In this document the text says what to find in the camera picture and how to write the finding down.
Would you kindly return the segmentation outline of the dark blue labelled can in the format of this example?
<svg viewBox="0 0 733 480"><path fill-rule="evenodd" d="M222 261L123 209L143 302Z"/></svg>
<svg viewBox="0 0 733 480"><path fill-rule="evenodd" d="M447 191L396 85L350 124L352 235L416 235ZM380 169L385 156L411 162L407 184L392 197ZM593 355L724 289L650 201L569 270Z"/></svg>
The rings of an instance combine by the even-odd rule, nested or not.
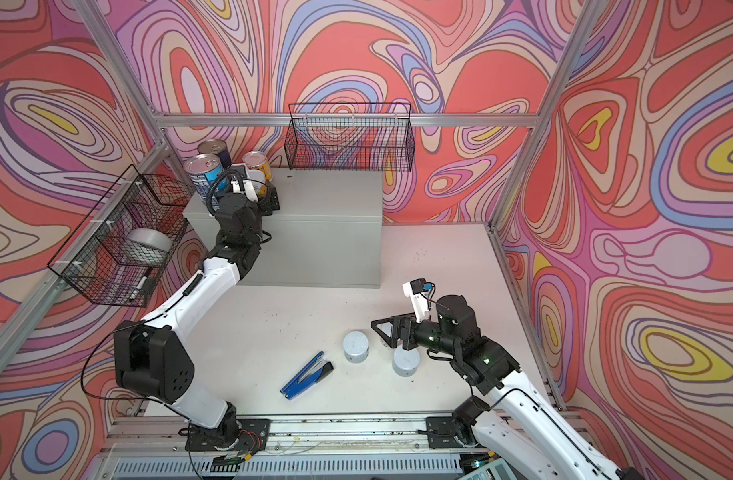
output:
<svg viewBox="0 0 733 480"><path fill-rule="evenodd" d="M228 144L222 139L208 139L198 144L198 153L200 154L212 154L220 158L220 163L224 169L232 166L232 157L230 157L230 150L228 150Z"/></svg>

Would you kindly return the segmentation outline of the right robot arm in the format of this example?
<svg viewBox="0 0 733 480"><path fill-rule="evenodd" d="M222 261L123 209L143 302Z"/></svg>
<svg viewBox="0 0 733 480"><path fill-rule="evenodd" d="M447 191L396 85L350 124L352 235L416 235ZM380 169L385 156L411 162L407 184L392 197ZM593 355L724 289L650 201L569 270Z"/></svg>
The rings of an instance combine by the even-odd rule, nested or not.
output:
<svg viewBox="0 0 733 480"><path fill-rule="evenodd" d="M372 330L393 349L422 347L442 353L478 396L453 417L460 442L478 443L529 479L639 479L634 467L620 467L580 436L530 382L519 362L484 336L475 310L462 295L426 311L374 320Z"/></svg>

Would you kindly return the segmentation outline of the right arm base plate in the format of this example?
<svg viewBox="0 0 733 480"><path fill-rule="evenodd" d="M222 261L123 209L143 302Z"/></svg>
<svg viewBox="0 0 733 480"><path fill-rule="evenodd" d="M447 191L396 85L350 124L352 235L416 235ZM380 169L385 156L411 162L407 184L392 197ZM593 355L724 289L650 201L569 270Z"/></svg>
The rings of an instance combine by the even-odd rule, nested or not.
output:
<svg viewBox="0 0 733 480"><path fill-rule="evenodd" d="M426 436L431 449L483 448L472 428L452 415L427 417L419 433Z"/></svg>

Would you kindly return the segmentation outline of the white lid can back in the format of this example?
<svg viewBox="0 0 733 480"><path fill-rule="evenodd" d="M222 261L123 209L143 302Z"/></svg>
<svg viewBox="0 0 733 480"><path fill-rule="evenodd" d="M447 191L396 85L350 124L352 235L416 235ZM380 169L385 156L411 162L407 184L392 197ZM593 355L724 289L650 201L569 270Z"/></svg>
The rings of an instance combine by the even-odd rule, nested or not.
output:
<svg viewBox="0 0 733 480"><path fill-rule="evenodd" d="M265 198L268 193L268 185L266 185L266 176L260 170L250 169L248 170L248 179L252 183L252 188L256 192L258 198Z"/></svg>

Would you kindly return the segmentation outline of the light blue labelled can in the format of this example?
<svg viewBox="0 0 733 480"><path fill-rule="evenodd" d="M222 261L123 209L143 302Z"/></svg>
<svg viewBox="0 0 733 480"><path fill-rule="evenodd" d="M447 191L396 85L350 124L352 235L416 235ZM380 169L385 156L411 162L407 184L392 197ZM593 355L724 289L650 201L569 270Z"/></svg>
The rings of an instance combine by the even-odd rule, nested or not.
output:
<svg viewBox="0 0 733 480"><path fill-rule="evenodd" d="M184 171L194 183L196 192L204 203L208 202L208 192L218 176L224 171L222 160L216 154L198 154L184 164Z"/></svg>

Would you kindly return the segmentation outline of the small gold can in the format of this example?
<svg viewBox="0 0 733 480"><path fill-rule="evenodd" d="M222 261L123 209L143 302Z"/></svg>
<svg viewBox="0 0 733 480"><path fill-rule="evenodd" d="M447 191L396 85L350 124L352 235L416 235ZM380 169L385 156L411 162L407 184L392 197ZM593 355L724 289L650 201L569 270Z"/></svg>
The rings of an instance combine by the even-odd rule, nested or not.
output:
<svg viewBox="0 0 733 480"><path fill-rule="evenodd" d="M246 164L246 167L262 172L266 180L272 181L274 179L274 174L272 174L272 166L270 166L270 160L268 160L268 156L266 156L264 152L246 152L246 154L244 154L244 157L242 158L242 162Z"/></svg>

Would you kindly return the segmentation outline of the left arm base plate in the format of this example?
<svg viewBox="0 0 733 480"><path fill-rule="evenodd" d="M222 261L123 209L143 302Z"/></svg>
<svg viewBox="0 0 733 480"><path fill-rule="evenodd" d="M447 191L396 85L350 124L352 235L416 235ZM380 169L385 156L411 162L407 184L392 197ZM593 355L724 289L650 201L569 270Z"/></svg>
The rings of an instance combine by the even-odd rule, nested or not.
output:
<svg viewBox="0 0 733 480"><path fill-rule="evenodd" d="M182 428L178 434L186 439L188 452L254 454L266 449L270 434L270 419L239 419L234 420L234 425L216 429L189 425Z"/></svg>

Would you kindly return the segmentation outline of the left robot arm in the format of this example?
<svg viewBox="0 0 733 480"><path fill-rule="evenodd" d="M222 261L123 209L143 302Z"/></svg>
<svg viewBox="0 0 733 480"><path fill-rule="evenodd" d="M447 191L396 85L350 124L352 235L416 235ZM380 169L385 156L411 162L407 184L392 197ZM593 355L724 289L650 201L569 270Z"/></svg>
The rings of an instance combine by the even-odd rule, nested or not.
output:
<svg viewBox="0 0 733 480"><path fill-rule="evenodd" d="M218 184L226 182L226 190ZM254 267L270 241L262 218L278 210L276 187L258 170L234 166L208 188L208 213L220 229L216 245L171 298L139 322L114 330L116 384L156 400L190 423L190 433L216 450L236 447L242 426L236 406L196 381L186 340L218 300Z"/></svg>

